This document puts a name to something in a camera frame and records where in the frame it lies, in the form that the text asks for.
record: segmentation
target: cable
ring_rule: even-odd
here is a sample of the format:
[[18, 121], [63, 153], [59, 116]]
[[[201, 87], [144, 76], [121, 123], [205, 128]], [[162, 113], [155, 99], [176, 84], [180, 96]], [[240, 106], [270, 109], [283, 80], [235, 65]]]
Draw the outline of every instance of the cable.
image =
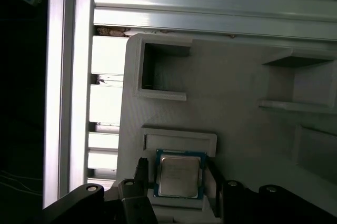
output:
[[24, 176], [17, 176], [17, 175], [9, 173], [7, 171], [4, 171], [4, 170], [2, 170], [1, 172], [5, 173], [7, 175], [10, 175], [10, 176], [12, 176], [14, 178], [22, 178], [22, 179], [30, 179], [30, 180], [42, 180], [42, 178], [30, 178], [30, 177], [24, 177]]
[[24, 192], [24, 193], [26, 193], [26, 194], [32, 194], [32, 195], [36, 195], [36, 196], [42, 196], [42, 194], [37, 194], [37, 193], [35, 193], [35, 192], [17, 189], [16, 187], [10, 186], [10, 185], [8, 185], [8, 184], [6, 184], [6, 183], [0, 182], [0, 185], [10, 187], [10, 188], [12, 188], [12, 189], [14, 189], [14, 190], [16, 190], [16, 191]]
[[25, 186], [22, 182], [20, 182], [19, 180], [15, 179], [15, 178], [8, 178], [8, 177], [3, 176], [3, 175], [0, 175], [0, 177], [9, 179], [9, 180], [12, 180], [12, 181], [15, 181], [15, 182], [18, 182], [18, 183], [20, 183], [24, 188], [26, 188], [26, 189], [29, 190], [29, 191], [36, 192], [36, 193], [41, 193], [40, 191], [35, 191], [35, 190], [32, 190], [31, 188], [29, 188], [28, 186]]

